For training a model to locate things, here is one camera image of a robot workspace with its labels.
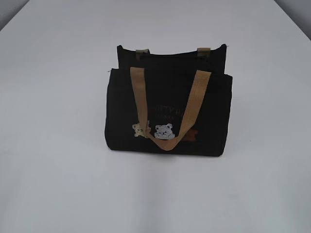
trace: white bear patch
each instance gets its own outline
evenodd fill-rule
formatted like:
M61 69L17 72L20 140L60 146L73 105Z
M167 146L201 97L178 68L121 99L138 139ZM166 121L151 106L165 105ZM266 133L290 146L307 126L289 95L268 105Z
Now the white bear patch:
M132 128L135 131L135 134L134 134L135 137L142 136L142 137L147 138L139 123L132 125ZM148 121L147 131L150 132L150 130L151 128L149 128L149 121Z
M167 125L156 125L155 129L155 138L158 139L164 139L169 140L175 137L175 134L173 134L172 131L173 125L167 124Z

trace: black tote bag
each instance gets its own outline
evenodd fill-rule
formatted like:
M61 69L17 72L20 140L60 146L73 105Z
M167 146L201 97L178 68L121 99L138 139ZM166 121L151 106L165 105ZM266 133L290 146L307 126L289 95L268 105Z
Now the black tote bag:
M147 67L147 64L156 62L160 67L170 62L200 62L205 64L204 70L213 73L224 74L227 45L222 44L219 48L198 48L197 51L170 55L150 54L146 50L126 50L121 45L117 47L119 68Z
M112 69L107 145L112 150L220 156L231 87L231 76L196 69Z

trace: bear patch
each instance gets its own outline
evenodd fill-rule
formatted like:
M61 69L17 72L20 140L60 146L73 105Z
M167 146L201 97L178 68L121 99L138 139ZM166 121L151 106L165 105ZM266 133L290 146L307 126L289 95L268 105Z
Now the bear patch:
M139 123L132 125L132 128L135 131L135 134L134 134L135 137L142 136L142 137L148 138L145 136ZM149 121L148 121L147 131L150 132L150 130L151 128L149 128Z
M175 134L173 134L172 131L173 125L167 124L167 125L156 125L155 126L155 138L158 139L164 139L169 140L175 137Z
M199 131L189 129L188 132L186 132L185 136L181 139L182 141L189 141L189 142L195 142L196 138L195 135L198 134Z

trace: strap loop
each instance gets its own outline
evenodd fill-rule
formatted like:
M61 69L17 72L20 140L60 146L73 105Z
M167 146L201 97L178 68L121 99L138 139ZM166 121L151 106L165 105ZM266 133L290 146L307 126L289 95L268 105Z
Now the strap loop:
M210 56L210 48L198 48L198 57Z
M136 59L139 61L139 60L140 60L140 56L143 55L144 53L150 54L149 49L145 49L145 50L136 50Z

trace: bag handle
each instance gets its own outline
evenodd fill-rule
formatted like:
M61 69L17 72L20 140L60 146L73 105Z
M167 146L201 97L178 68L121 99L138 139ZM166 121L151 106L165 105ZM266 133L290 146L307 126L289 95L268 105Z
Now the bag handle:
M144 53L150 53L149 49L145 50L136 50L136 60L140 60L140 56L143 55Z
M210 48L198 48L198 57L210 56Z
M201 70L196 71L185 113L181 121L179 135L170 140L161 140L154 138L147 130L148 108L144 68L131 67L130 73L135 102L137 106L138 120L144 132L144 135L151 139L163 150L168 151L174 149L176 145L180 142L180 140L185 136L186 132L188 132L188 130L191 129L191 127L195 124L195 121L201 109L201 105L204 99L211 73Z

